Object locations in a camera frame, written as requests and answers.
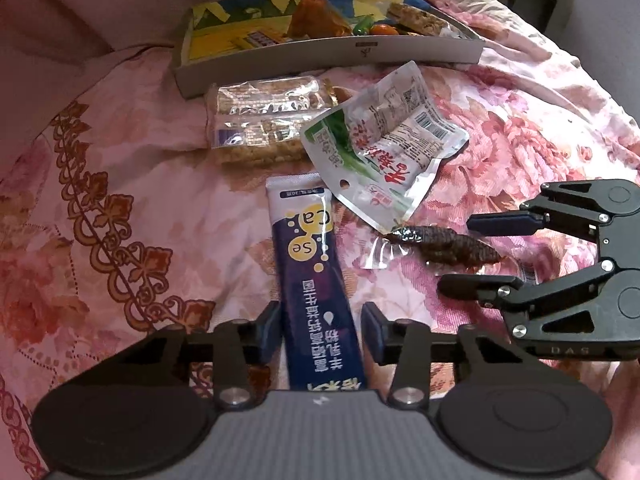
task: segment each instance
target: round black cover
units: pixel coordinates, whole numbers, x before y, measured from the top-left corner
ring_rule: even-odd
[[[207,408],[187,386],[65,384],[32,419],[55,468],[84,476],[136,475],[173,463],[204,437]]]
[[[465,381],[442,400],[438,423],[467,456],[518,474],[587,466],[609,439],[612,418],[581,384],[490,386]]]

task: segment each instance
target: open box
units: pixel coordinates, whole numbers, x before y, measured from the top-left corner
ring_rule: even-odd
[[[369,12],[380,14],[371,0],[353,0],[346,10],[344,3],[348,0],[329,1],[344,14],[351,12],[352,16],[347,14],[351,23]],[[474,31],[423,0],[400,1],[428,9],[431,14],[455,26],[464,37],[345,36],[241,50],[228,39],[229,30],[234,30],[232,34],[241,34],[243,27],[246,32],[248,27],[258,27],[255,23],[260,20],[261,23],[268,21],[270,27],[286,31],[296,0],[221,0],[193,7],[182,22],[182,41],[174,48],[172,65],[180,93],[185,98],[192,98],[204,94],[212,83],[228,85],[334,66],[402,64],[409,60],[478,62],[484,40]],[[240,14],[238,18],[239,9],[245,15]],[[198,30],[198,24],[204,19],[214,25]],[[220,42],[207,46],[207,41],[212,43],[218,38],[222,38],[223,46]]]

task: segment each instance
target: yellow circle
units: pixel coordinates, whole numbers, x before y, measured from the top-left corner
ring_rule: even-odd
[[[316,250],[318,246],[311,236],[296,236],[289,242],[289,256],[297,262],[306,262]]]
[[[300,228],[310,235],[321,235],[334,228],[331,218],[331,205],[326,208],[322,203],[315,203],[307,207],[298,217]]]

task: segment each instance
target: dark blue packet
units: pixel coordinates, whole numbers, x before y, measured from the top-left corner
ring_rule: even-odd
[[[317,173],[272,177],[266,187],[290,388],[365,388],[336,253],[332,194]]]

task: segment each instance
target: green and white snack packet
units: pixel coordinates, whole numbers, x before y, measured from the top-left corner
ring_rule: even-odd
[[[326,186],[388,234],[414,213],[468,133],[444,120],[414,61],[307,123],[302,142]]]

